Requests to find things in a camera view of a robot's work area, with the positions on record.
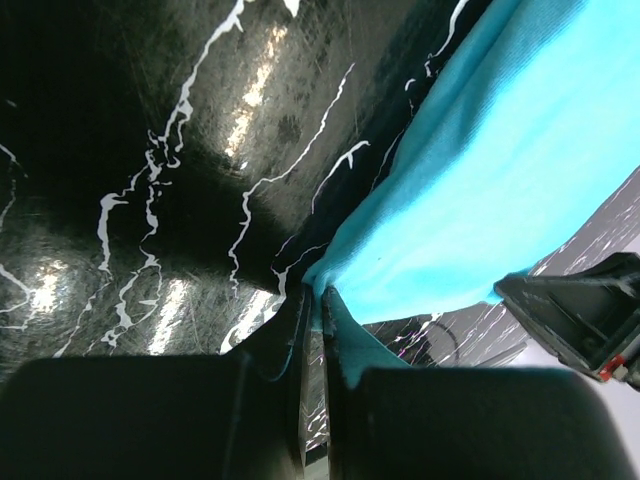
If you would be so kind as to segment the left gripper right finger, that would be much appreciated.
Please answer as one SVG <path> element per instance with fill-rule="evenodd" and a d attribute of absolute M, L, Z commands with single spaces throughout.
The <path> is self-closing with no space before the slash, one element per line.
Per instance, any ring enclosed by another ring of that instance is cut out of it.
<path fill-rule="evenodd" d="M 552 368 L 413 367 L 322 297 L 334 479 L 626 479 L 605 404 Z"/>

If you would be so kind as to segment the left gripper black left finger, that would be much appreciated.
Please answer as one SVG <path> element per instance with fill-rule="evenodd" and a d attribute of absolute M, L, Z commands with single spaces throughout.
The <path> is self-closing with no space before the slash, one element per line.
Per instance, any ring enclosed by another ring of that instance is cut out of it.
<path fill-rule="evenodd" d="M 313 295 L 223 355 L 65 357 L 1 394 L 5 479 L 300 479 Z"/>

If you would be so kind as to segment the light blue t shirt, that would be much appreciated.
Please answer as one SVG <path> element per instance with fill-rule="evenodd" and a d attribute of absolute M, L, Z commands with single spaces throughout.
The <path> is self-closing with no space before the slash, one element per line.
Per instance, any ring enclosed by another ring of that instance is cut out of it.
<path fill-rule="evenodd" d="M 638 3 L 494 1 L 304 280 L 362 324 L 493 303 L 638 165 Z"/>

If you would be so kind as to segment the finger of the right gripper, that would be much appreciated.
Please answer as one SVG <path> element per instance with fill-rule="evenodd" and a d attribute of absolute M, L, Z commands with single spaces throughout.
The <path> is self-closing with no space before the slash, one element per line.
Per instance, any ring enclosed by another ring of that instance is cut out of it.
<path fill-rule="evenodd" d="M 524 330 L 596 381 L 639 381 L 639 255 L 617 252 L 567 276 L 510 274 L 494 285 Z"/>

